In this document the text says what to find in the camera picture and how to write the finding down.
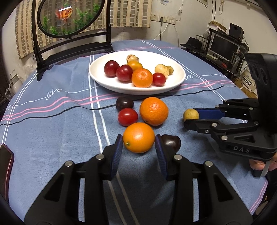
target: oval white plate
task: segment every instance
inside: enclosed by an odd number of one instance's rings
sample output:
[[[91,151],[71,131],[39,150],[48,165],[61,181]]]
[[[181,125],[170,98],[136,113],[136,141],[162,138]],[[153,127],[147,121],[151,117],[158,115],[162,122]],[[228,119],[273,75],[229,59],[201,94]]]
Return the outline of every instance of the oval white plate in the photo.
[[[152,74],[155,73],[155,67],[158,64],[164,64],[166,66],[172,66],[174,72],[168,76],[164,86],[156,87],[151,85],[148,88],[137,88],[132,83],[121,83],[117,77],[107,77],[104,73],[104,66],[109,60],[115,60],[120,66],[127,64],[126,58],[128,55],[135,55],[139,58],[139,62],[143,68],[148,69]],[[106,54],[96,59],[89,66],[89,74],[98,84],[111,91],[134,94],[134,95],[149,95],[160,94],[170,91],[183,83],[186,78],[185,70],[174,60],[157,53],[146,51],[120,51]]]

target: computer monitor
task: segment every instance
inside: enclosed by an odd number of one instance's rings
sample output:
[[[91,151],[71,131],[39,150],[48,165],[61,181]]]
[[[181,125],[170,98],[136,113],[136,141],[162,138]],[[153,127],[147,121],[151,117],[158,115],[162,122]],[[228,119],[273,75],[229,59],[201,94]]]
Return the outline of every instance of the computer monitor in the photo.
[[[233,61],[233,52],[238,53],[240,46],[219,35],[214,35],[209,50],[226,61]]]

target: wooden floor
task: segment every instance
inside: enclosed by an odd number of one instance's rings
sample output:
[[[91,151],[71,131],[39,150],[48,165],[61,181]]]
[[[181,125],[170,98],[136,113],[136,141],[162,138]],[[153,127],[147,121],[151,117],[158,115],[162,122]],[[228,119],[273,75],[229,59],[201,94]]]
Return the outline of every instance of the wooden floor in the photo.
[[[235,85],[237,85],[239,88],[243,87],[241,90],[243,91],[244,94],[247,95],[249,98],[258,98],[253,92],[248,91],[242,84],[241,80],[239,78],[232,80]]]

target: goldfish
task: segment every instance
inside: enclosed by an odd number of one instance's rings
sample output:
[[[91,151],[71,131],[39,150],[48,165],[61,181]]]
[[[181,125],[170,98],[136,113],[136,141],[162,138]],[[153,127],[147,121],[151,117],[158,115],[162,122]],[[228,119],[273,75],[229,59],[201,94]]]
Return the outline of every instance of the goldfish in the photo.
[[[55,12],[55,15],[56,15],[56,17],[58,17],[58,19],[66,22],[67,19],[71,16],[72,12],[73,12],[72,8],[65,9],[65,10],[57,9]]]

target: checkered curtain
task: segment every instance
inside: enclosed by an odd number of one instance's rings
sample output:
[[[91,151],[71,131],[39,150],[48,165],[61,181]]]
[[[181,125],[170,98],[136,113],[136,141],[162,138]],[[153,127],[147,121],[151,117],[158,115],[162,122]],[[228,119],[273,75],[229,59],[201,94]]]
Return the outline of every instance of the checkered curtain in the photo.
[[[63,0],[46,0],[44,10],[54,12],[52,7],[56,7]],[[76,1],[80,7],[87,7],[93,4],[93,0],[71,0]],[[41,0],[36,2],[36,11]],[[111,0],[111,26],[112,27],[150,27],[152,0]],[[83,32],[106,28],[106,10],[107,2],[94,23]],[[23,0],[16,9],[16,46],[19,58],[23,58],[33,52],[34,42],[31,25],[32,0]],[[40,48],[43,48],[52,42],[58,41],[58,38],[52,38],[44,35],[38,26],[37,37]]]

